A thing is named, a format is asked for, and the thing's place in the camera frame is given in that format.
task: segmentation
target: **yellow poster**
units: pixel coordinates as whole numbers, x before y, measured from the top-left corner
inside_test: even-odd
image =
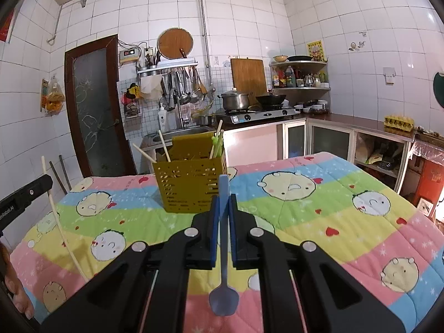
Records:
[[[314,61],[325,61],[324,49],[322,48],[322,41],[313,41],[307,44],[308,55],[313,57]]]

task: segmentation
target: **spoon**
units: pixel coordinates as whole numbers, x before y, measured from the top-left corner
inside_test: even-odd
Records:
[[[228,175],[219,176],[219,224],[221,244],[221,284],[209,295],[210,307],[219,317],[230,316],[236,312],[239,304],[239,294],[228,286]]]

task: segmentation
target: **wall switch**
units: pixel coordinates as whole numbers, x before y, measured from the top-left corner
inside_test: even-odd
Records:
[[[393,67],[384,67],[384,76],[386,84],[394,84],[396,78],[396,71]]]

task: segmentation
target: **brown door frame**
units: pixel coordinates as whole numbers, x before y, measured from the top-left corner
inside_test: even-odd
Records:
[[[106,48],[108,94],[111,103],[111,114],[113,117],[113,121],[118,121],[118,124],[114,126],[114,130],[117,135],[120,152],[123,157],[125,174],[136,174],[131,149],[125,137],[122,117],[120,115],[120,105],[116,85],[116,82],[118,81],[117,35],[113,35],[89,42],[88,44],[81,45],[65,53],[65,92],[69,128],[71,130],[72,142],[74,144],[74,151],[79,162],[80,171],[85,178],[88,176],[92,176],[92,171],[88,162],[88,156],[86,154],[84,140],[82,138],[82,133],[80,130],[79,117],[77,115],[77,104],[75,102],[75,89],[73,79],[74,60],[79,56],[104,48]]]

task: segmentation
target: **spoon handle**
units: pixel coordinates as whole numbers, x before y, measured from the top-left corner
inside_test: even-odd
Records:
[[[228,175],[219,176],[219,226],[221,235],[221,285],[227,286],[228,265]]]

